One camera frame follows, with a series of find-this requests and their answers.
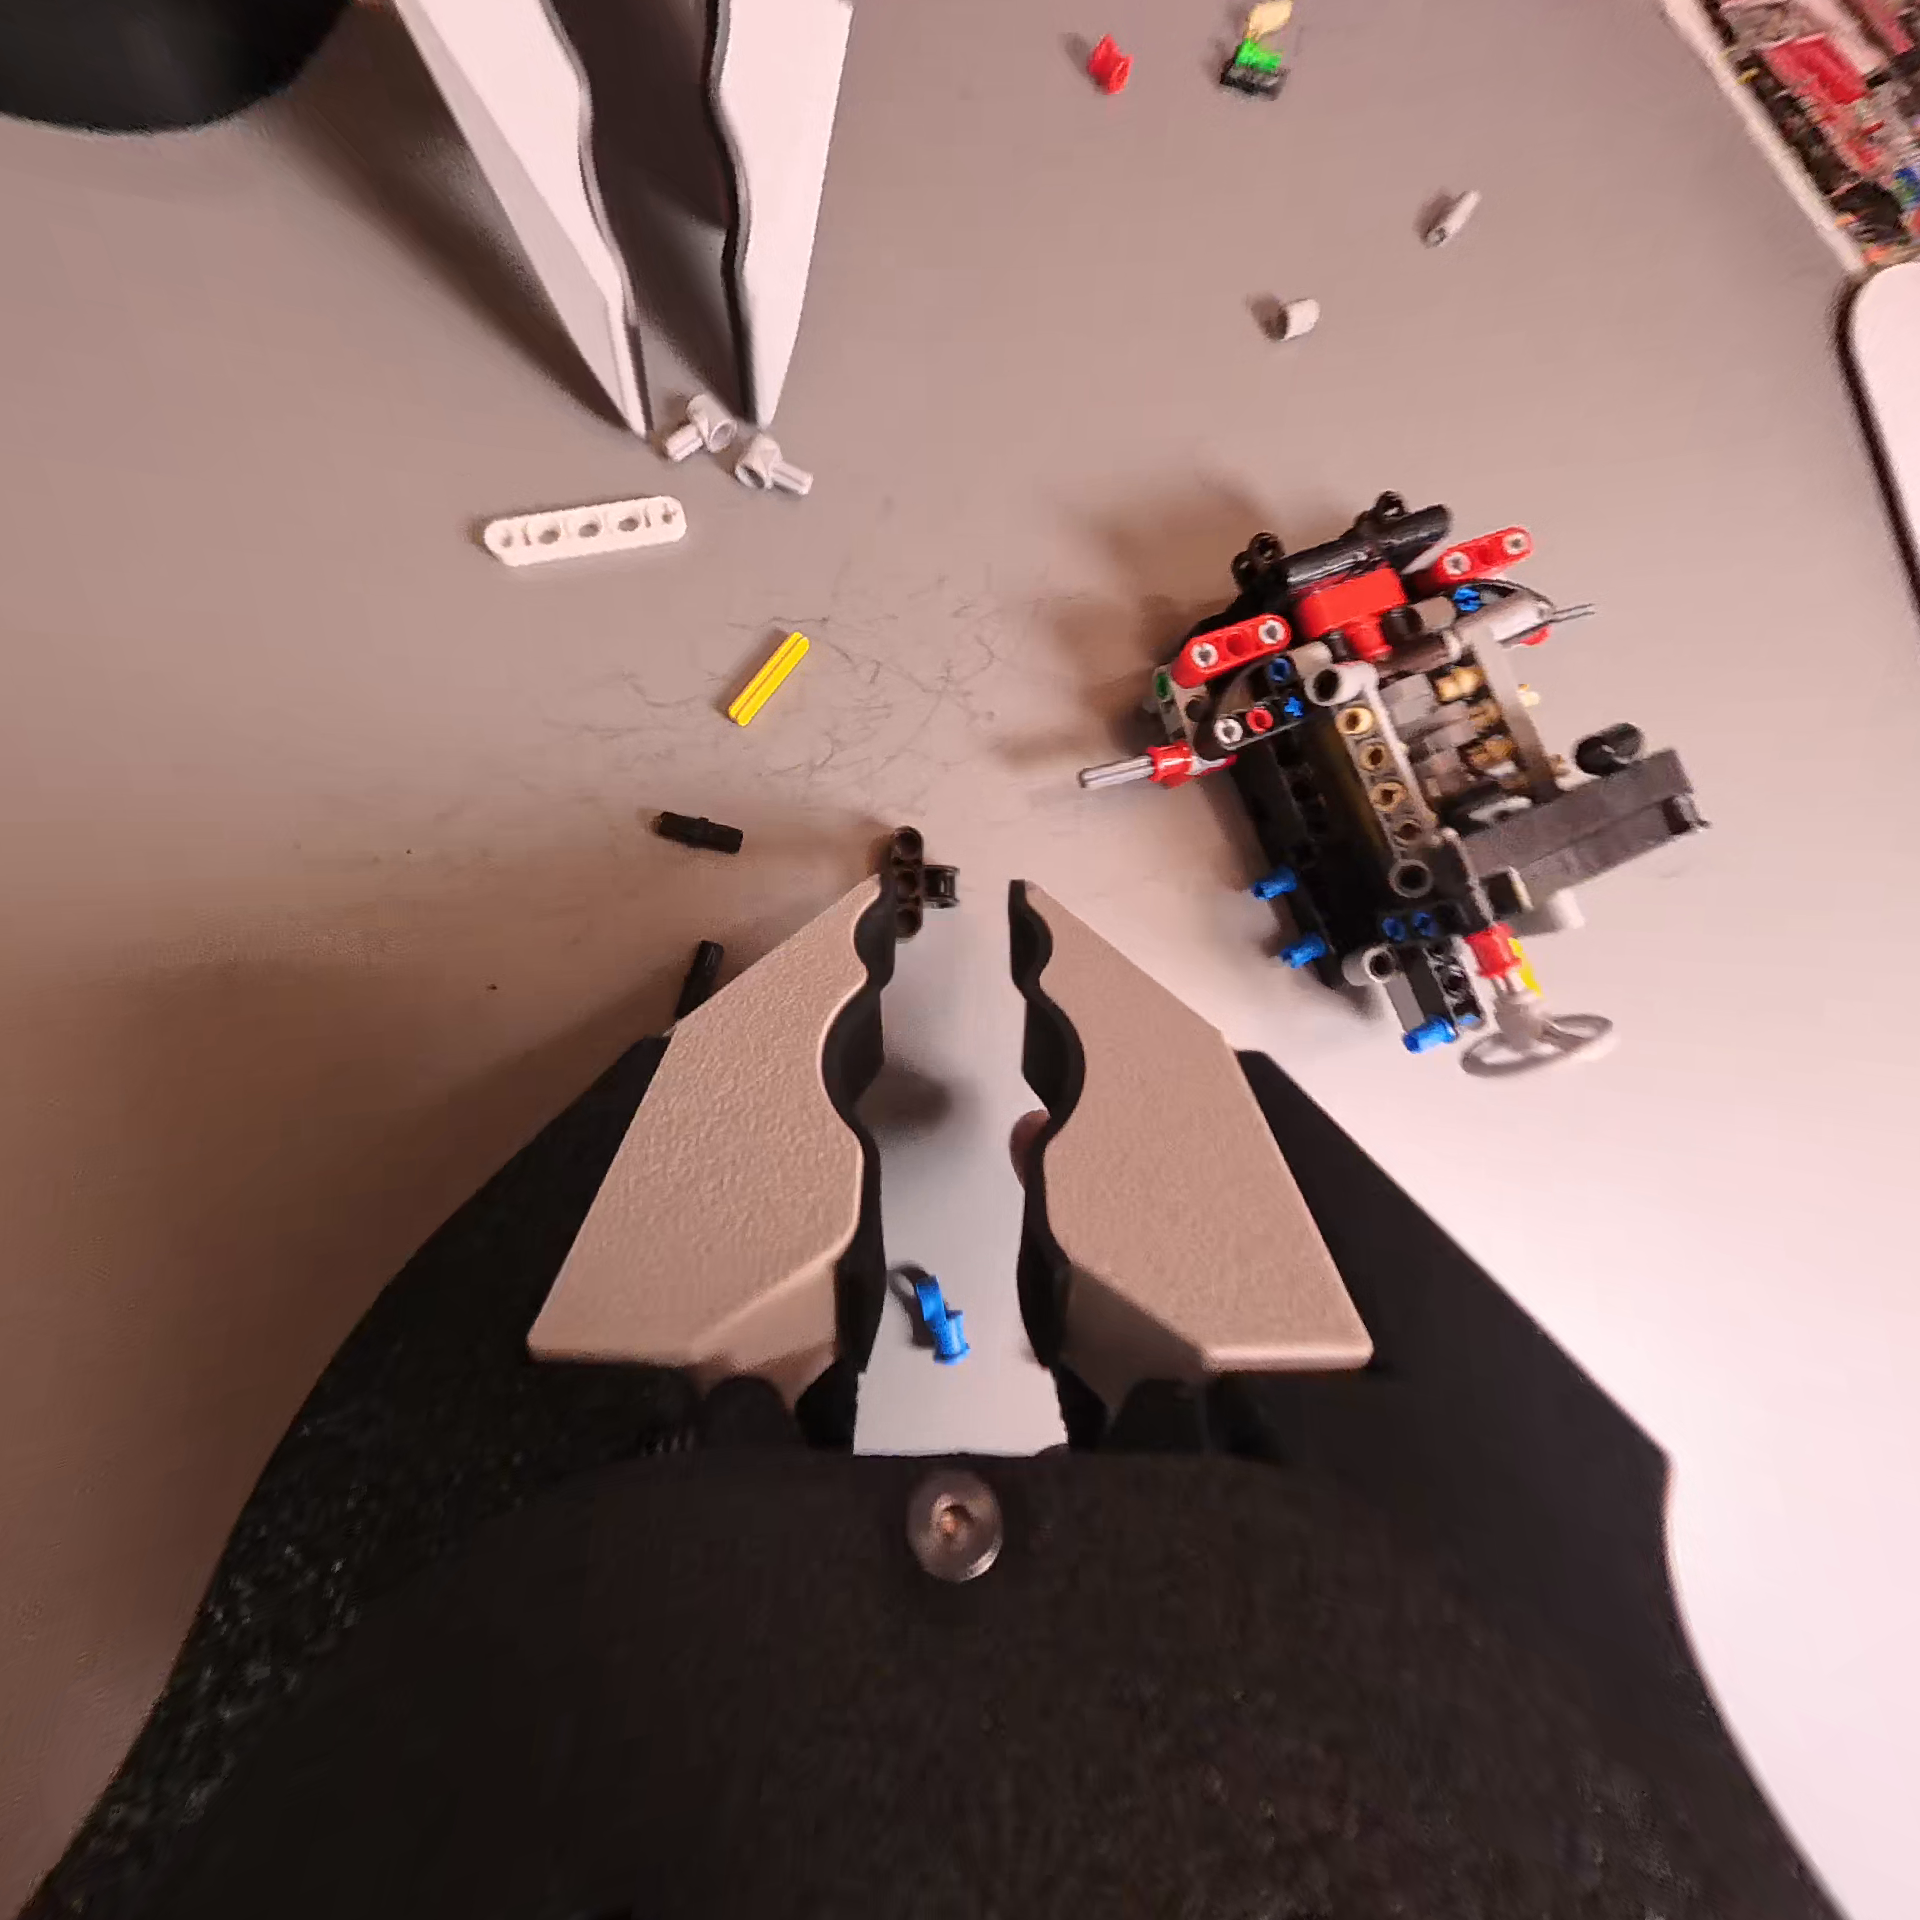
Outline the partly built lego car chassis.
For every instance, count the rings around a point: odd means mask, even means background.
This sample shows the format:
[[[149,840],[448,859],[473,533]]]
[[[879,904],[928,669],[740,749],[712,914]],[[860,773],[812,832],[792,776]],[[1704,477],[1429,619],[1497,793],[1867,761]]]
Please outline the partly built lego car chassis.
[[[1444,507],[1383,491],[1327,540],[1254,533],[1236,598],[1154,676],[1162,745],[1082,793],[1226,776],[1259,851],[1252,896],[1293,928],[1281,963],[1391,1004],[1402,1052],[1520,1081],[1612,1042],[1553,1012],[1527,940],[1578,928],[1574,890],[1707,828],[1672,751],[1628,721],[1553,756],[1518,651],[1591,606],[1513,579],[1527,524],[1450,536]]]

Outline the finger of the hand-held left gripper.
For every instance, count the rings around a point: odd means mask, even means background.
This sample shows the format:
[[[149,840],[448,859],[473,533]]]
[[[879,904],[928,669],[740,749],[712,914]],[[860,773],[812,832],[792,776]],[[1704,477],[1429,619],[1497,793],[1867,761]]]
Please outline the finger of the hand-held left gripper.
[[[843,0],[709,4],[706,104],[731,195],[721,283],[740,399],[758,428],[780,409],[803,323],[848,34]]]
[[[648,437],[630,276],[613,246],[581,63],[546,0],[399,0],[571,347],[630,437]]]

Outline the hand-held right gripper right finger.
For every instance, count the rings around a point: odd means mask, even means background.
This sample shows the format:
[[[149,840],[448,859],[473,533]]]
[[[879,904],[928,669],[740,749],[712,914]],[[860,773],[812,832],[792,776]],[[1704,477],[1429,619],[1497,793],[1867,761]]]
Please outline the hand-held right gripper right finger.
[[[1363,1372],[1373,1336],[1221,1032],[1022,880],[1007,973],[1051,1118],[1018,1291],[1062,1407]]]

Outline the blue lego pin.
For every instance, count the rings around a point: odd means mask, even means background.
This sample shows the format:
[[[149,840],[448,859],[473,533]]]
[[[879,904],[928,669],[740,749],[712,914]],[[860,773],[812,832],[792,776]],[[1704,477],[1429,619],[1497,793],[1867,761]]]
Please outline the blue lego pin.
[[[910,1316],[916,1346],[924,1346],[940,1365],[954,1365],[972,1353],[962,1309],[946,1306],[946,1291],[930,1271],[897,1264],[885,1283]]]

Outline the white four-hole lego beam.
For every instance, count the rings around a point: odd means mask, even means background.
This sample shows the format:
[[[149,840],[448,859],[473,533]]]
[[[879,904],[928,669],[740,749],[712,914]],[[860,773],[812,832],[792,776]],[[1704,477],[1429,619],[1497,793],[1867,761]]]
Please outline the white four-hole lego beam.
[[[505,567],[557,567],[645,554],[683,540],[683,507],[676,498],[622,498],[573,509],[513,513],[484,521],[481,540]]]

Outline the yellow lego axle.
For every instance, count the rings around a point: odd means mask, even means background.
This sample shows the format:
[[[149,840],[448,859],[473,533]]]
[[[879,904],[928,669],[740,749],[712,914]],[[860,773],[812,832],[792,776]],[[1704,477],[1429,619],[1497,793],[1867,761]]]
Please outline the yellow lego axle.
[[[812,641],[803,634],[787,634],[744,683],[736,700],[724,705],[731,725],[749,725],[771,705],[771,696],[796,676],[808,662]]]

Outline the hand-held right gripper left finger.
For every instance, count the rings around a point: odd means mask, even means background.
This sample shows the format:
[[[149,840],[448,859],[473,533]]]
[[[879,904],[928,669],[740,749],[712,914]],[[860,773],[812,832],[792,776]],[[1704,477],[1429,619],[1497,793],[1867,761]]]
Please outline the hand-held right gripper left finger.
[[[860,880],[670,1027],[534,1358],[756,1377],[787,1410],[831,1365],[866,1365],[885,1255],[858,1099],[889,973],[893,890]]]

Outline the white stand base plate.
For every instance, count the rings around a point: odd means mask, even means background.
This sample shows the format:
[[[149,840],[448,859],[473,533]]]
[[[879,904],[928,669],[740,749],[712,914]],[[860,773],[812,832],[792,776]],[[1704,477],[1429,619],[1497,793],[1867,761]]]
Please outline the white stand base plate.
[[[1893,536],[1909,598],[1920,598],[1920,262],[1861,276],[1839,306],[1839,360],[1882,517]]]

